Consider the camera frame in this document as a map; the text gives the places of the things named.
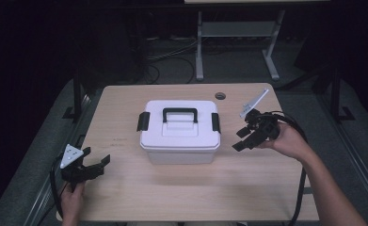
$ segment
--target box lid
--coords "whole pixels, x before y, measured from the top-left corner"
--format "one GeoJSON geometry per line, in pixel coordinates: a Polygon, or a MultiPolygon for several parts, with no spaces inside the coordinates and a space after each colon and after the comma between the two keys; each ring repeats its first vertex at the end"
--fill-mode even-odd
{"type": "Polygon", "coordinates": [[[147,129],[141,129],[140,145],[146,150],[214,152],[220,143],[216,104],[211,101],[149,101],[147,129]]]}

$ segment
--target box handle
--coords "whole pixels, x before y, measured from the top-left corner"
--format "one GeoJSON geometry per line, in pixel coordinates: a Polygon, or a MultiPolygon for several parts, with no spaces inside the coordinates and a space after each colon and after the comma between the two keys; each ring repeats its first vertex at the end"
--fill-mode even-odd
{"type": "Polygon", "coordinates": [[[167,122],[167,113],[193,113],[193,122],[198,123],[198,110],[196,108],[166,107],[163,109],[163,123],[167,122]]]}

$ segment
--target storage box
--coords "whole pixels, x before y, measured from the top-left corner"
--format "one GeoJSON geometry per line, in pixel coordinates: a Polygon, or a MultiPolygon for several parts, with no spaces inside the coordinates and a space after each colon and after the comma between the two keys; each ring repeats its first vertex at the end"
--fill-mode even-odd
{"type": "Polygon", "coordinates": [[[137,131],[153,164],[211,163],[220,144],[219,116],[211,101],[149,101],[137,131]]]}

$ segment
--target light wood surface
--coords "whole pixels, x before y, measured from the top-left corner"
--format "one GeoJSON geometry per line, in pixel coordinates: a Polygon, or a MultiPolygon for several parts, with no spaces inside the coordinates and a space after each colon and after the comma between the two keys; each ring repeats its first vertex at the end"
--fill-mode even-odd
{"type": "Polygon", "coordinates": [[[187,4],[213,3],[301,3],[301,2],[330,2],[330,0],[184,0],[187,4]]]}
{"type": "MultiPolygon", "coordinates": [[[[269,92],[261,112],[280,110],[269,84],[118,86],[104,89],[83,148],[85,165],[111,154],[104,175],[88,181],[82,220],[243,221],[287,220],[296,206],[301,165],[273,150],[232,145],[246,124],[242,105],[269,92]],[[215,94],[224,92],[226,99],[215,94]],[[139,145],[137,119],[150,100],[214,101],[221,124],[221,146],[212,164],[153,165],[139,145]]],[[[318,220],[312,195],[305,195],[299,219],[318,220]]]]}

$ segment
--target human hand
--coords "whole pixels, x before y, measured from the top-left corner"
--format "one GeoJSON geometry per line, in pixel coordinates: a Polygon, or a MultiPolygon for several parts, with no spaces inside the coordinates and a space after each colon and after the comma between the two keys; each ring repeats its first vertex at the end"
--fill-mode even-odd
{"type": "Polygon", "coordinates": [[[77,225],[81,208],[84,204],[85,182],[78,183],[72,191],[72,185],[67,184],[61,194],[61,208],[63,210],[63,226],[77,225]]]}
{"type": "Polygon", "coordinates": [[[312,148],[301,137],[296,129],[286,123],[279,122],[280,135],[276,139],[264,141],[258,148],[270,148],[286,156],[302,161],[312,148]]]}

